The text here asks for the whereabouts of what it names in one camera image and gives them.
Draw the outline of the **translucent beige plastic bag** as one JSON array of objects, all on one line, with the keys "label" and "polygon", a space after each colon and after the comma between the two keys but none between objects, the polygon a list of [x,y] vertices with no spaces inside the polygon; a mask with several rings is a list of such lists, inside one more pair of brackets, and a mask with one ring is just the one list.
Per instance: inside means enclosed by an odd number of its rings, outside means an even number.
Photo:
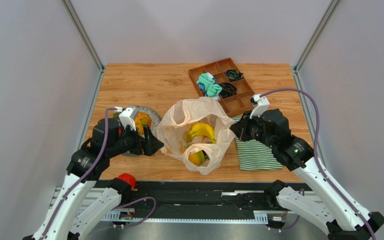
[{"label": "translucent beige plastic bag", "polygon": [[[208,138],[196,136],[192,142],[185,142],[184,133],[193,124],[207,123],[214,128],[216,143]],[[156,128],[157,138],[163,142],[161,152],[177,159],[191,172],[208,175],[219,168],[235,134],[230,126],[235,121],[228,117],[221,104],[210,97],[184,99],[174,104]],[[189,154],[203,151],[205,162],[195,165],[188,159]]]}]

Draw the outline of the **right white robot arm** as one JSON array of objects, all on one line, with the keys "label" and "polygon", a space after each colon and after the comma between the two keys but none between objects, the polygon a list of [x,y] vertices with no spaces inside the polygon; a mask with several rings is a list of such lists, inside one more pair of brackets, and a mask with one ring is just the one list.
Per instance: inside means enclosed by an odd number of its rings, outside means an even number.
[{"label": "right white robot arm", "polygon": [[301,178],[319,197],[318,204],[276,180],[264,192],[270,203],[292,210],[323,231],[330,240],[369,240],[384,225],[380,212],[370,212],[335,180],[313,148],[291,133],[279,109],[252,116],[243,113],[230,129],[240,141],[258,141],[271,149],[275,159]]}]

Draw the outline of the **small pineapple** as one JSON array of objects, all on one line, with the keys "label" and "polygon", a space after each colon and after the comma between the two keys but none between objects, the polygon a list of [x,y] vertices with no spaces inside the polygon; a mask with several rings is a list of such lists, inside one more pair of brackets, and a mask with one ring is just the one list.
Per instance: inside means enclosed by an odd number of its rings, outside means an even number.
[{"label": "small pineapple", "polygon": [[152,119],[151,117],[144,113],[139,112],[134,119],[135,127],[139,135],[144,135],[144,126],[152,126]]}]

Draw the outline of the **yellow banana bunch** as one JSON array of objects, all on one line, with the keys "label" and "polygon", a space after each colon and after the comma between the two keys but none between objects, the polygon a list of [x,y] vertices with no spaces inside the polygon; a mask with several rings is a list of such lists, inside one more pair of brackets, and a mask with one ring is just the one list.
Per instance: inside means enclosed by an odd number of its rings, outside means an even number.
[{"label": "yellow banana bunch", "polygon": [[193,124],[183,135],[186,143],[191,143],[195,137],[205,137],[209,139],[212,144],[217,143],[215,129],[205,122]]}]

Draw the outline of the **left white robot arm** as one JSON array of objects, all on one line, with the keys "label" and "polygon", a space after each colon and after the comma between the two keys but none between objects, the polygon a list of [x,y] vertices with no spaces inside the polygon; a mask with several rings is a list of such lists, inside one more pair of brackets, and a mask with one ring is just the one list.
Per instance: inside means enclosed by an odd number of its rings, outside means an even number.
[{"label": "left white robot arm", "polygon": [[94,126],[92,137],[87,139],[71,157],[60,193],[53,206],[32,235],[26,240],[84,240],[101,219],[121,203],[130,201],[135,179],[115,177],[100,196],[82,213],[78,213],[87,194],[102,173],[109,167],[111,158],[126,152],[152,156],[164,144],[148,126],[144,136],[114,118],[103,118]]}]

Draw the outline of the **yellow green mango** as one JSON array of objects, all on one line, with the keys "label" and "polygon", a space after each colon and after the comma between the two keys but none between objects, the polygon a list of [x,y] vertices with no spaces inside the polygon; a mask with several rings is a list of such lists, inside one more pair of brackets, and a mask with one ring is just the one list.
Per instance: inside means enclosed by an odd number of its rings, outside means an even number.
[{"label": "yellow green mango", "polygon": [[200,166],[206,161],[206,156],[205,156],[204,152],[201,150],[198,152],[190,153],[188,155],[188,160],[192,164],[194,164],[196,166]]}]

